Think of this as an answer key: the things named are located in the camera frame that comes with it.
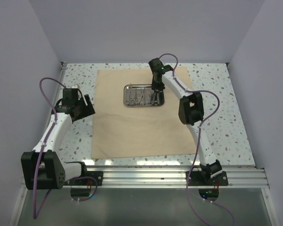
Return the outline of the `beige cloth wrap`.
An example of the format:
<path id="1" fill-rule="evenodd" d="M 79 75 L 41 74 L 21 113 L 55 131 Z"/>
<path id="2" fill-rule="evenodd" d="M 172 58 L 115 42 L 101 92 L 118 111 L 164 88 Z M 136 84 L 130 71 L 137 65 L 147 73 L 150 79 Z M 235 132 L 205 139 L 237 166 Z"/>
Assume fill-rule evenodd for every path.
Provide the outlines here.
<path id="1" fill-rule="evenodd" d="M 126 107 L 126 85 L 150 84 L 146 69 L 99 70 L 94 98 L 92 158 L 194 154 L 196 144 L 178 117 L 179 99 L 169 87 L 155 107 Z"/>

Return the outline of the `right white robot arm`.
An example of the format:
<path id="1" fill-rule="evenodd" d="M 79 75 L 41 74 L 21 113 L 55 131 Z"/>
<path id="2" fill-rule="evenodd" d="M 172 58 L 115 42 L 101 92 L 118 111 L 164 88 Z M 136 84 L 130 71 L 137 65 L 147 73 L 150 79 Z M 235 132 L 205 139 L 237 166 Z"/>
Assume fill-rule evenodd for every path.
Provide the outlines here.
<path id="1" fill-rule="evenodd" d="M 149 61 L 152 72 L 151 89 L 156 93 L 168 87 L 179 99 L 178 116 L 182 124 L 186 125 L 194 141 L 196 141 L 195 157 L 200 161 L 200 178 L 206 185 L 211 185 L 222 173 L 222 167 L 214 154 L 205 132 L 201 131 L 202 124 L 213 114 L 205 116 L 202 90 L 191 90 L 175 74 L 175 68 L 163 65 L 159 58 Z"/>

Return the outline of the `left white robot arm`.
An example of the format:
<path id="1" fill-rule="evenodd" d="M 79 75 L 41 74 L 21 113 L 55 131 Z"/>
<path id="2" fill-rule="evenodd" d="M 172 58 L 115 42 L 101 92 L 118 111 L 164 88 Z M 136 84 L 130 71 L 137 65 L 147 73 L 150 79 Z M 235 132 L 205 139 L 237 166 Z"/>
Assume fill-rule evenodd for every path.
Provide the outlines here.
<path id="1" fill-rule="evenodd" d="M 88 181 L 86 165 L 81 161 L 63 163 L 58 151 L 72 124 L 93 114 L 95 110 L 89 95 L 83 95 L 78 85 L 62 90 L 62 98 L 53 105 L 50 122 L 42 138 L 32 151 L 21 156 L 27 189 L 61 189 L 69 180 L 78 185 Z"/>

